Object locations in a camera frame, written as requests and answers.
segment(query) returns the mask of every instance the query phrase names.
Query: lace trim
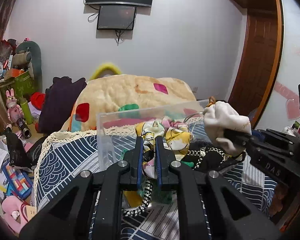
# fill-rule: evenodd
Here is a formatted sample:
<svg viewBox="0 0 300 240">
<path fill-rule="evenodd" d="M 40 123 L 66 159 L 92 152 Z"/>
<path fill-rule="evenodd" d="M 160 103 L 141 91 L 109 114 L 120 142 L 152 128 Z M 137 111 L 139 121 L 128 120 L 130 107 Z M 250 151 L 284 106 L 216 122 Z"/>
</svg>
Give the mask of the lace trim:
<svg viewBox="0 0 300 240">
<path fill-rule="evenodd" d="M 192 117 L 186 123 L 192 124 L 194 122 L 203 121 L 203 116 L 199 117 Z M 125 125 L 122 127 L 110 127 L 108 129 L 104 129 L 106 135 L 119 135 L 119 136 L 133 136 L 136 134 L 136 125 Z M 40 157 L 37 163 L 37 167 L 34 170 L 34 183 L 33 183 L 33 190 L 34 190 L 34 206 L 37 206 L 37 186 L 39 180 L 39 169 L 43 158 L 49 152 L 52 143 L 67 143 L 72 142 L 74 140 L 89 136 L 89 135 L 97 135 L 96 130 L 87 130 L 87 131 L 78 131 L 78 132 L 54 132 L 45 139 L 42 144 L 42 150 L 40 153 Z"/>
<path fill-rule="evenodd" d="M 39 169 L 43 158 L 49 152 L 52 143 L 67 143 L 72 142 L 74 140 L 89 136 L 89 135 L 97 135 L 96 130 L 87 130 L 84 132 L 54 132 L 49 135 L 42 144 L 41 153 L 39 156 L 39 160 L 37 163 L 37 167 L 34 170 L 34 183 L 33 183 L 33 190 L 34 190 L 34 206 L 37 206 L 37 186 L 39 180 Z"/>
</svg>

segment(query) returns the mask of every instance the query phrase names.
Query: pink bunny figurine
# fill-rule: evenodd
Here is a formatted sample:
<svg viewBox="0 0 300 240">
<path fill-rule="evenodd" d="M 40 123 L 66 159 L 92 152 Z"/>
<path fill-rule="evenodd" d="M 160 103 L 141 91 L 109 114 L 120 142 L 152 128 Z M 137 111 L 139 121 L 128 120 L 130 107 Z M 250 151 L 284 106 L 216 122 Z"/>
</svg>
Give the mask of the pink bunny figurine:
<svg viewBox="0 0 300 240">
<path fill-rule="evenodd" d="M 17 99 L 14 97 L 14 91 L 13 88 L 11 88 L 11 91 L 6 91 L 7 96 L 7 103 L 6 106 L 8 108 L 8 119 L 15 123 L 19 118 L 23 118 L 23 112 L 21 109 L 21 106 L 17 105 Z"/>
</svg>

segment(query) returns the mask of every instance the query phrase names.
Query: label tag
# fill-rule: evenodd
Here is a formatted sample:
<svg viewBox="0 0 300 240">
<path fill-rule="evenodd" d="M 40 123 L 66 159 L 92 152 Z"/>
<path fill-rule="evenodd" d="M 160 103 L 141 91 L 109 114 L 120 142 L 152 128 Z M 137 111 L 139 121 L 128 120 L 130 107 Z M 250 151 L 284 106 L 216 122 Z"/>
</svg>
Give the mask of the label tag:
<svg viewBox="0 0 300 240">
<path fill-rule="evenodd" d="M 26 205 L 26 212 L 27 212 L 28 221 L 30 221 L 31 218 L 33 218 L 36 215 L 37 209 L 33 206 Z"/>
</svg>

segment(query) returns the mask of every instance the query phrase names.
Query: heart sticker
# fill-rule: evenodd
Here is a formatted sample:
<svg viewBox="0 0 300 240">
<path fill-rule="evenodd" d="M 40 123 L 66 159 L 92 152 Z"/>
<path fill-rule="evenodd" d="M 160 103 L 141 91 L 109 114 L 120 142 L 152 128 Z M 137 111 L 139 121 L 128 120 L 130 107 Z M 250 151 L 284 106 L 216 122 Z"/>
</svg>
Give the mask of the heart sticker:
<svg viewBox="0 0 300 240">
<path fill-rule="evenodd" d="M 300 118 L 299 100 L 289 98 L 286 102 L 286 111 L 288 120 L 296 120 Z"/>
</svg>

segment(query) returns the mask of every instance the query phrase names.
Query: pink plush toy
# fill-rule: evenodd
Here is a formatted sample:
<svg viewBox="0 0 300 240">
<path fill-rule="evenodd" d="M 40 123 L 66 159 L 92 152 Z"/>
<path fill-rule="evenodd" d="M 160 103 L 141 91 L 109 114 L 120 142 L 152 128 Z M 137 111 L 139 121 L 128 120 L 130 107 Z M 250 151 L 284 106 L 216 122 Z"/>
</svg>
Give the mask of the pink plush toy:
<svg viewBox="0 0 300 240">
<path fill-rule="evenodd" d="M 7 103 L 6 106 L 8 108 L 8 119 L 15 123 L 19 118 L 23 118 L 23 112 L 21 109 L 21 106 L 17 105 L 17 99 L 14 96 L 13 88 L 11 88 L 11 91 L 6 91 L 7 96 Z"/>
<path fill-rule="evenodd" d="M 5 212 L 4 220 L 7 222 L 7 224 L 11 227 L 13 231 L 19 234 L 21 229 L 26 225 L 26 223 L 28 223 L 28 218 L 25 212 L 26 204 L 24 204 L 15 196 L 8 196 L 2 202 L 1 207 L 2 210 Z M 20 214 L 20 223 L 18 223 L 12 217 L 12 214 L 15 211 L 18 211 Z"/>
</svg>

